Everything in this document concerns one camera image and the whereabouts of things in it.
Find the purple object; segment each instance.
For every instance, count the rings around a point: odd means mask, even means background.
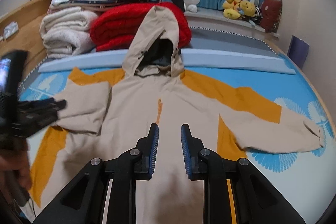
[[[293,35],[287,55],[300,69],[306,61],[308,51],[308,43]]]

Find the human hand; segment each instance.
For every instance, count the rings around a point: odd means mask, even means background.
[[[17,181],[27,191],[32,186],[29,173],[29,161],[27,151],[0,150],[0,191],[10,204],[13,201],[5,181],[5,171],[17,170]]]

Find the wooden bed frame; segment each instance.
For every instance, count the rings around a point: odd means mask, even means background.
[[[47,56],[46,49],[43,46],[43,41],[40,36],[39,28],[42,18],[48,11],[50,2],[51,0],[32,0],[0,18],[0,33],[3,33],[4,28],[12,21],[16,21],[19,26],[19,31],[16,34],[0,43],[0,56],[13,49],[26,50],[30,52],[23,77],[26,77],[27,74]],[[273,48],[274,51],[285,54],[270,40],[267,40],[266,42]],[[304,73],[293,61],[291,62],[301,72],[307,83],[314,91],[316,97],[324,108],[333,132],[335,133],[335,124],[321,96]]]

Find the jacket hood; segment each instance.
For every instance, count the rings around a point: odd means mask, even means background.
[[[184,70],[178,43],[179,25],[173,12],[166,7],[153,6],[143,19],[122,63],[125,77],[160,73],[178,76]],[[150,63],[148,54],[155,51],[156,57]],[[170,62],[163,64],[157,58],[161,61],[168,58]]]

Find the white stuffed animal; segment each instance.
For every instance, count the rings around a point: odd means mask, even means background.
[[[186,11],[190,11],[193,13],[197,13],[197,4],[200,0],[183,0],[184,1],[184,9]]]

